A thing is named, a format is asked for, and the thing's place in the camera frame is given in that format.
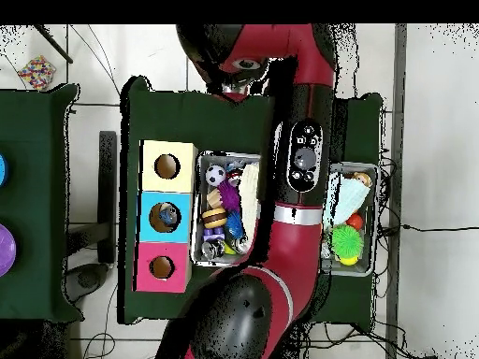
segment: pink cube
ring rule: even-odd
[[[166,257],[172,264],[172,272],[167,278],[157,278],[152,272],[152,262]],[[137,269],[133,291],[161,292],[181,294],[191,278],[189,244],[177,242],[140,242],[138,259],[134,263]]]

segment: colorful box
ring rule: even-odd
[[[193,192],[197,156],[197,149],[193,143],[143,140],[140,142],[141,146],[143,149],[140,190],[164,193]]]
[[[139,197],[139,242],[189,243],[193,206],[192,194],[142,192]],[[160,204],[165,203],[172,204],[180,213],[180,222],[173,231],[155,229],[151,223],[151,219],[158,216]]]
[[[166,257],[173,264],[173,270],[166,279],[159,279],[152,273],[152,262]],[[191,261],[188,243],[140,242],[136,260],[136,276],[133,291],[181,294],[191,278]]]

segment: blue cube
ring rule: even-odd
[[[139,208],[139,242],[190,242],[193,195],[182,193],[141,192]],[[160,204],[171,204],[180,213],[180,221],[172,231],[157,231],[150,216],[159,218]]]

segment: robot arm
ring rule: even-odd
[[[271,77],[271,90],[287,95],[276,102],[261,151],[253,247],[241,263],[215,273],[182,318],[168,324],[156,359],[269,359],[308,309],[319,273],[334,42],[323,24],[189,24],[177,30],[209,92],[235,102],[264,75],[270,58],[296,62],[290,84]]]

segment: dark green tablecloth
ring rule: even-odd
[[[0,277],[0,318],[70,322],[65,300],[65,111],[77,85],[48,93],[0,91],[0,152],[10,175],[0,187],[0,223],[16,239],[17,260]]]
[[[138,193],[138,142],[141,139],[192,142],[199,151],[259,153],[265,128],[269,129],[272,101],[253,96],[233,106],[203,93],[150,92],[144,78],[130,80],[123,88],[128,93],[129,115],[123,113],[122,144],[129,143],[126,205],[125,261],[119,263],[119,314],[126,323],[137,317],[171,319],[201,282],[214,270],[193,266],[193,276],[185,294],[159,294],[132,291],[132,266],[135,241],[135,216]],[[373,93],[362,99],[336,100],[333,128],[335,161],[378,164],[381,96]],[[322,293],[327,278],[320,277],[317,293]],[[364,278],[332,277],[330,293],[323,308],[313,318],[317,322],[357,323],[370,327],[372,275]]]

